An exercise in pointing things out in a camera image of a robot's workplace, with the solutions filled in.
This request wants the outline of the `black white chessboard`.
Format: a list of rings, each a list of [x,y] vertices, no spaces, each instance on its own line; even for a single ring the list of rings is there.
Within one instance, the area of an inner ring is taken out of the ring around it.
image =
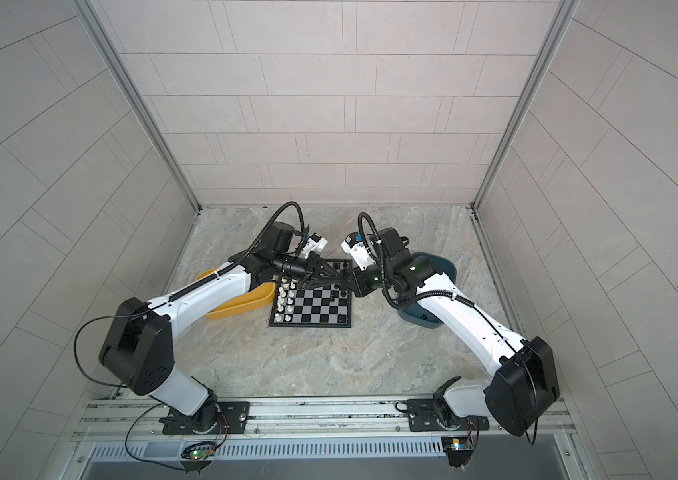
[[[280,269],[278,287],[269,316],[269,327],[350,328],[352,293],[339,284],[318,284],[318,275],[310,278],[309,288],[300,288],[304,273],[287,263],[285,254],[275,259]]]

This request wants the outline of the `yellow plastic tray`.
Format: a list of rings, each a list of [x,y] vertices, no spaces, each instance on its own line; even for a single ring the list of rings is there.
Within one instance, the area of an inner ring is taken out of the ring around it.
[[[220,320],[272,304],[276,293],[274,283],[265,283],[256,289],[222,303],[205,317],[208,320]]]

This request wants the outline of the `teal plastic bin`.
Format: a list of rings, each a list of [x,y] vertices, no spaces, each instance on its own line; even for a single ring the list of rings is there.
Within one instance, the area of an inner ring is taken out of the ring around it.
[[[414,252],[412,258],[414,260],[419,258],[426,259],[441,273],[445,273],[452,282],[456,281],[457,269],[450,260],[425,252]],[[442,325],[442,321],[436,315],[422,308],[418,303],[413,303],[405,309],[400,310],[398,315],[406,322],[428,329],[436,329]]]

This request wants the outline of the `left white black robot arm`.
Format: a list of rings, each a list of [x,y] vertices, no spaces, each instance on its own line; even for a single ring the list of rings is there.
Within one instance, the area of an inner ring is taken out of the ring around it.
[[[100,364],[133,393],[169,407],[168,421],[183,432],[209,433],[221,423],[215,393],[176,365],[174,341],[195,321],[282,276],[326,282],[336,273],[316,252],[299,256],[307,225],[300,205],[281,205],[247,249],[180,290],[121,303],[98,355]]]

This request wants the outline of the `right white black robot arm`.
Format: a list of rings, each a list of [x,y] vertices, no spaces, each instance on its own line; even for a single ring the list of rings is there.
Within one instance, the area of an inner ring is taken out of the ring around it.
[[[365,239],[354,232],[341,244],[356,266],[346,285],[358,296],[375,290],[397,293],[392,303],[412,304],[447,326],[478,358],[491,380],[475,386],[457,378],[433,395],[435,414],[446,427],[470,416],[491,416],[520,437],[560,396],[554,354],[540,337],[531,340],[504,326],[459,290],[440,264],[415,256],[393,228]]]

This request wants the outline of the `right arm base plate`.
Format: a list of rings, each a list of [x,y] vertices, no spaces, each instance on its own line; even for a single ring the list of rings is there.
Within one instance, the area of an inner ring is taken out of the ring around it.
[[[395,409],[406,416],[412,432],[472,432],[488,431],[489,420],[485,416],[469,416],[455,420],[441,420],[436,414],[432,398],[397,401]]]

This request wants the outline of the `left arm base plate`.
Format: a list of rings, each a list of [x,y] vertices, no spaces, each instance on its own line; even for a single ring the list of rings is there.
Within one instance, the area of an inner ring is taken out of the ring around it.
[[[250,407],[247,401],[221,401],[204,405],[193,416],[170,408],[159,422],[163,435],[238,435],[245,432]]]

